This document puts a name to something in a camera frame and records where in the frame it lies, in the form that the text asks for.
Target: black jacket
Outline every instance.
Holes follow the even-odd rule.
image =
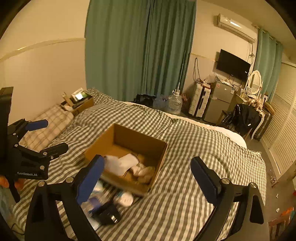
[[[230,112],[219,126],[225,128],[233,124],[235,131],[244,136],[250,129],[255,129],[260,120],[259,113],[252,106],[237,104],[234,111]]]

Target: green curtain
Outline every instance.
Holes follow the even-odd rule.
[[[141,93],[151,96],[169,95],[176,88],[179,79],[180,89],[183,88],[193,40],[195,15],[195,1],[152,1]]]
[[[91,0],[85,31],[87,87],[123,101],[138,93],[169,95],[178,81],[182,89],[195,14],[192,0]]]
[[[268,32],[259,29],[258,48],[254,70],[261,74],[263,86],[261,93],[268,92],[268,101],[272,100],[281,69],[283,46],[270,38]]]
[[[116,100],[140,92],[150,0],[91,0],[85,30],[87,87]]]

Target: open cardboard box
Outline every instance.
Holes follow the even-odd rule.
[[[101,175],[104,181],[120,189],[144,196],[155,182],[163,164],[167,146],[164,141],[113,124],[86,150],[85,159],[89,163],[96,154],[120,158],[132,153],[145,166],[154,166],[155,173],[149,184],[139,183],[137,177],[134,177],[129,170],[123,176],[117,176],[107,170],[104,170]]]

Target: suitcase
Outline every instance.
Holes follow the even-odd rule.
[[[256,131],[256,133],[254,134],[254,139],[256,139],[258,141],[261,139],[261,137],[265,133],[269,123],[272,120],[272,114],[267,109],[263,108],[262,111],[264,111],[264,113],[265,113],[264,121],[263,121],[262,125],[259,127],[259,129]]]
[[[188,113],[194,117],[202,117],[209,100],[210,93],[210,85],[196,84],[194,96],[192,98]]]

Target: bottle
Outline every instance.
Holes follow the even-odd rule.
[[[164,95],[160,95],[156,97],[153,101],[153,109],[165,111],[165,105],[167,102],[167,97]]]
[[[180,96],[179,86],[173,91],[173,94],[168,97],[168,103],[166,105],[165,112],[180,115],[182,108],[182,97]]]

